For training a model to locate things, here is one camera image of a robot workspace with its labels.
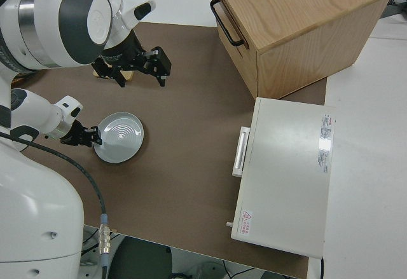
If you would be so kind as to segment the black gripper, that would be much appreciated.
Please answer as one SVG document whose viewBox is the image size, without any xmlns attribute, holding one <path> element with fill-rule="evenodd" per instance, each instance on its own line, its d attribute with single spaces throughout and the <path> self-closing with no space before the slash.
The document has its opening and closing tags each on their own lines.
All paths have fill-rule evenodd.
<svg viewBox="0 0 407 279">
<path fill-rule="evenodd" d="M 84 127 L 78 120 L 74 120 L 69 132 L 60 139 L 62 144 L 70 146 L 101 146 L 103 141 L 100 137 L 98 126 Z"/>
<path fill-rule="evenodd" d="M 97 58 L 91 66 L 98 78 L 113 79 L 124 88 L 125 78 L 121 69 L 138 70 L 142 67 L 142 72 L 154 76 L 159 85 L 164 87 L 166 78 L 170 76 L 172 64 L 161 47 L 145 51 L 135 32 L 130 32 L 120 44 L 103 50 L 101 58 Z"/>
</svg>

